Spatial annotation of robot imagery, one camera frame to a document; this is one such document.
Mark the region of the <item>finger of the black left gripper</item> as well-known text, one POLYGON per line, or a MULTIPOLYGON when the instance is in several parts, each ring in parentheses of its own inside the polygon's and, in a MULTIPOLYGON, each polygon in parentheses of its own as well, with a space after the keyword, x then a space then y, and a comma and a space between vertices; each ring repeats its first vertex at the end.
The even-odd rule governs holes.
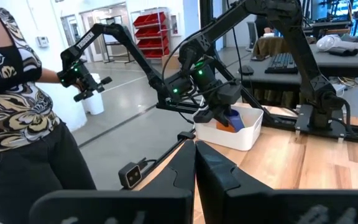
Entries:
POLYGON ((215 114, 216 110, 214 108, 204 108, 194 114, 193 120, 195 123, 208 123, 214 118, 215 114))
POLYGON ((214 109, 214 119, 221 123, 223 126, 229 126, 229 120, 225 115, 225 107, 217 107, 214 109))

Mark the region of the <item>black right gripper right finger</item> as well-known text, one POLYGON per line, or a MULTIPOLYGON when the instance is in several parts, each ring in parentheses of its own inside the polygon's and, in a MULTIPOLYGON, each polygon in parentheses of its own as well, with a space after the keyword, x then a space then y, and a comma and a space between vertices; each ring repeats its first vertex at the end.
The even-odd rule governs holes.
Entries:
POLYGON ((358 190, 274 190, 205 142, 195 146, 206 224, 358 224, 358 190))

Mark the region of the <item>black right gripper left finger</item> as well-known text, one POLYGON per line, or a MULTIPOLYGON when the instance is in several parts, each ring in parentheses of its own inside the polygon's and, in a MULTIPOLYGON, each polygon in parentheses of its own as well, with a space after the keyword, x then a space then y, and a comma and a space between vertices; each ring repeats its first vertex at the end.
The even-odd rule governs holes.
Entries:
POLYGON ((60 190, 38 199, 30 224, 192 224, 196 146, 186 141, 140 190, 60 190))

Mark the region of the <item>indigo measuring cup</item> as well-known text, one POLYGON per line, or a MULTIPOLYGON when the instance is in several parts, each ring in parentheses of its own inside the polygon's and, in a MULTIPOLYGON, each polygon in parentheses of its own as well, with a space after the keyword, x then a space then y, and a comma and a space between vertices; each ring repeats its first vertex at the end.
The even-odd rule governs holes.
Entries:
POLYGON ((242 116, 237 110, 229 109, 226 111, 225 116, 229 121, 229 125, 233 128, 233 131, 235 133, 245 128, 242 116))

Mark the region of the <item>white plastic basket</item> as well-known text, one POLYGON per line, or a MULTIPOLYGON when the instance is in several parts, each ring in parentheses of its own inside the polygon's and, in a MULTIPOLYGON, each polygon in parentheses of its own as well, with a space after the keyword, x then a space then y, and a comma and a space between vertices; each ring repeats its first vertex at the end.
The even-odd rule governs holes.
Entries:
POLYGON ((232 109, 241 115, 244 128, 231 133, 217 129, 215 119, 208 123, 195 123, 198 139, 238 151, 250 150, 259 137, 264 111, 243 103, 232 105, 232 109))

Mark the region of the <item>black computer mouse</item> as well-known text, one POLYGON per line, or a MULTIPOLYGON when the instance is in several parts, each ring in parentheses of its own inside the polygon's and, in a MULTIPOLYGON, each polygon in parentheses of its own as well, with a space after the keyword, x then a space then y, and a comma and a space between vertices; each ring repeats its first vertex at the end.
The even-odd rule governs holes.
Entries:
POLYGON ((238 69, 238 73, 249 76, 254 74, 254 69, 250 65, 243 65, 238 69))

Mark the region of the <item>brown-clothed table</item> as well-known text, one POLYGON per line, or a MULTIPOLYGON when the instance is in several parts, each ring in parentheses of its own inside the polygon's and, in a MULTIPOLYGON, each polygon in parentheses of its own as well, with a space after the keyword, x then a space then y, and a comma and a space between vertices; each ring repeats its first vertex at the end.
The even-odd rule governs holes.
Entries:
POLYGON ((261 37, 254 45, 252 57, 272 57, 280 53, 291 53, 291 50, 283 37, 261 37))

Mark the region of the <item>black keyboard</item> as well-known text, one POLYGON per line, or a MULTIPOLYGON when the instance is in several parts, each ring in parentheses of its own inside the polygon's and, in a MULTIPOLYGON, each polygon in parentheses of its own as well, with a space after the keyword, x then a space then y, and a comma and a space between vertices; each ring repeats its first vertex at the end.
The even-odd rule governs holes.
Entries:
POLYGON ((268 63, 265 73, 269 74, 297 74, 298 68, 291 53, 280 53, 274 55, 268 63))

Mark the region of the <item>person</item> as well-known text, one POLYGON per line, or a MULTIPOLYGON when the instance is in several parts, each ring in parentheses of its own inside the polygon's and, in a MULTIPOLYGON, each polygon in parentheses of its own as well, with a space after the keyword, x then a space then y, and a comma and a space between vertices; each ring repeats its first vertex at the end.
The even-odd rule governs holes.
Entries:
POLYGON ((0 7, 1 224, 29 224, 31 206, 50 192, 96 187, 72 133, 38 87, 57 82, 0 7))
POLYGON ((274 33, 274 26, 264 16, 257 16, 255 20, 258 38, 266 33, 274 33))

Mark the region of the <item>red bin shelf rack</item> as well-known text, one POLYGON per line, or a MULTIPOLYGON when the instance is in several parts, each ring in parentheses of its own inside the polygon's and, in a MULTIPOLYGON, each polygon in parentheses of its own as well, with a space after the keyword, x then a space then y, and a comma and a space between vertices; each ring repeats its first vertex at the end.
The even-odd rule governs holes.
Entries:
POLYGON ((166 7, 131 12, 135 43, 147 59, 158 60, 171 50, 171 26, 166 7))

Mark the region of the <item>white bucket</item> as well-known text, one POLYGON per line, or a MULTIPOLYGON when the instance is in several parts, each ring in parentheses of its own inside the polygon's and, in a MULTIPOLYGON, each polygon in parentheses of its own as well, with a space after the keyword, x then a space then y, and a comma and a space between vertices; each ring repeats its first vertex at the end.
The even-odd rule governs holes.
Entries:
POLYGON ((86 113, 97 115, 104 112, 102 95, 96 90, 93 92, 93 96, 81 102, 86 113))

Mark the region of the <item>white headset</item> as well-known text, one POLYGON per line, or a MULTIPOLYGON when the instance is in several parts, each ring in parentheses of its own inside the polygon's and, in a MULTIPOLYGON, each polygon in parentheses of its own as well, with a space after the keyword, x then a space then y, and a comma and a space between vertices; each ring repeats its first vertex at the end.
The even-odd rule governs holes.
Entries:
POLYGON ((338 35, 325 35, 317 41, 316 46, 320 52, 331 49, 358 50, 358 42, 344 41, 338 35))

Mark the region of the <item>black desk gadget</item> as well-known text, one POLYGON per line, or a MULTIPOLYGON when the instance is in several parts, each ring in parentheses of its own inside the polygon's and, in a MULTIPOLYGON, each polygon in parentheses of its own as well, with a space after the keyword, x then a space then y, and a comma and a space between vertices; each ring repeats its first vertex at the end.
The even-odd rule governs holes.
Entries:
POLYGON ((358 49, 343 49, 343 48, 336 47, 336 48, 329 49, 328 53, 340 57, 353 57, 358 54, 358 49))

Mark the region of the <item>grey desk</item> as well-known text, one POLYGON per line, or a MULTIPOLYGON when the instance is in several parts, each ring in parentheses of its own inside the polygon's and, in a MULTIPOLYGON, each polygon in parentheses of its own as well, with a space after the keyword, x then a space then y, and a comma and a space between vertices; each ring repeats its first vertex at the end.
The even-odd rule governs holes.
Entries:
MULTIPOLYGON (((341 57, 318 51, 315 44, 310 45, 316 63, 325 77, 356 77, 358 78, 358 54, 352 57, 341 57)), ((248 61, 244 65, 252 67, 254 74, 245 76, 242 84, 248 88, 262 88, 269 90, 295 90, 300 88, 301 75, 297 74, 266 74, 271 59, 264 61, 248 61)))

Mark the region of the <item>white wall thermostat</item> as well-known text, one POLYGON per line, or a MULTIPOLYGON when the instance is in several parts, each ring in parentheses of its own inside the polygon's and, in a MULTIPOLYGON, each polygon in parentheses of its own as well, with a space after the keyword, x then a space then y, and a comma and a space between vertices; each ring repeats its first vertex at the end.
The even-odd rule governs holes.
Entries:
POLYGON ((49 41, 48 37, 46 36, 37 36, 36 42, 39 48, 48 48, 49 47, 49 41))

